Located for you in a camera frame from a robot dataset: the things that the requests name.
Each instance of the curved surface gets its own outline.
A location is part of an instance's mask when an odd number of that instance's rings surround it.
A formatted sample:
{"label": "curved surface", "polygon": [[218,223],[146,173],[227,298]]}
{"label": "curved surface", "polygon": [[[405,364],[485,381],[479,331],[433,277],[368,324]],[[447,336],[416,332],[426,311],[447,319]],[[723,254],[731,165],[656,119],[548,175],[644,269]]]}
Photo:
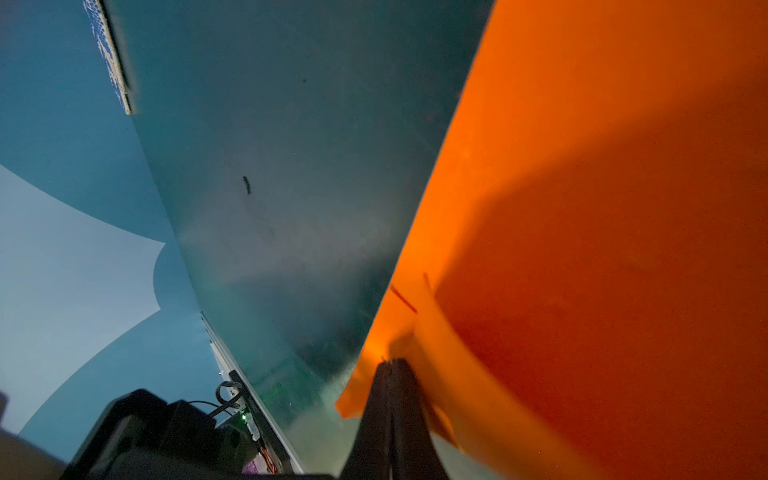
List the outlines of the curved surface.
{"label": "curved surface", "polygon": [[[428,275],[475,359],[616,478],[768,466],[767,8],[498,2],[393,276],[409,299]],[[397,301],[347,413],[419,348]]]}
{"label": "curved surface", "polygon": [[72,373],[160,309],[153,272],[164,243],[89,217],[3,166],[0,224],[3,428],[16,433]]}
{"label": "curved surface", "polygon": [[[136,130],[114,96],[80,2],[0,2],[0,164],[83,214],[165,243],[154,264],[160,311],[72,374],[19,436],[67,462],[103,408],[133,389],[149,388],[168,401],[215,400],[220,379],[200,307]],[[23,213],[24,206],[12,208]],[[148,286],[150,274],[142,278]],[[0,290],[12,281],[0,271]],[[111,314],[99,320],[109,322]],[[80,342],[90,338],[87,330],[81,335]],[[78,355],[79,348],[77,343],[68,353]],[[6,366],[16,368],[3,364],[0,369]],[[35,374],[25,370],[29,383]]]}

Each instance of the light blue wall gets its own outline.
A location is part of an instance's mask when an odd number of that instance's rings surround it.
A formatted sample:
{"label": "light blue wall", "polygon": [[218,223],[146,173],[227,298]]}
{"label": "light blue wall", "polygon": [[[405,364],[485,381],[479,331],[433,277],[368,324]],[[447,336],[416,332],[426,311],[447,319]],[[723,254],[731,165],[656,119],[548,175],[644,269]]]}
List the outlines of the light blue wall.
{"label": "light blue wall", "polygon": [[[84,214],[165,243],[152,279],[160,310],[64,382],[21,437],[69,460],[106,404],[133,389],[149,389],[169,401],[211,400],[219,377],[197,300],[134,126],[114,96],[78,0],[0,1],[0,164]],[[14,281],[0,272],[0,290]],[[8,321],[3,311],[0,322]],[[111,317],[89,320],[109,323]],[[79,334],[81,346],[91,341],[88,329]],[[37,354],[45,358],[49,352]],[[53,368],[57,358],[47,361]],[[0,365],[9,368],[19,366]],[[34,382],[41,372],[27,374]]]}

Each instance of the metal sheet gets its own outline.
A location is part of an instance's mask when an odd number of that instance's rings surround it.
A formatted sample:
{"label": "metal sheet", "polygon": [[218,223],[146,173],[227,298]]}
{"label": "metal sheet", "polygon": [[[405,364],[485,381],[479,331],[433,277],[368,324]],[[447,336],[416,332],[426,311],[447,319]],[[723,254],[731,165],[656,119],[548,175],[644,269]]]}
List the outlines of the metal sheet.
{"label": "metal sheet", "polygon": [[105,2],[200,304],[308,471],[387,287],[491,7]]}

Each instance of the orange panel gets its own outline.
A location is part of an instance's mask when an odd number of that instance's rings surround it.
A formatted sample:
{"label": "orange panel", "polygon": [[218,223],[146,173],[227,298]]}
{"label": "orange panel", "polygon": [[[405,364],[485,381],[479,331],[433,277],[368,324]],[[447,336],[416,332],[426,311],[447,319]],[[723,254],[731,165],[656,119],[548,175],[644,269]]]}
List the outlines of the orange panel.
{"label": "orange panel", "polygon": [[[424,274],[509,405],[610,475],[763,478],[768,2],[499,0],[392,285],[414,303]],[[344,414],[382,357],[430,341],[393,297]],[[443,435],[549,476],[509,438],[506,458],[467,444],[490,434],[434,397],[460,394],[425,390]]]}

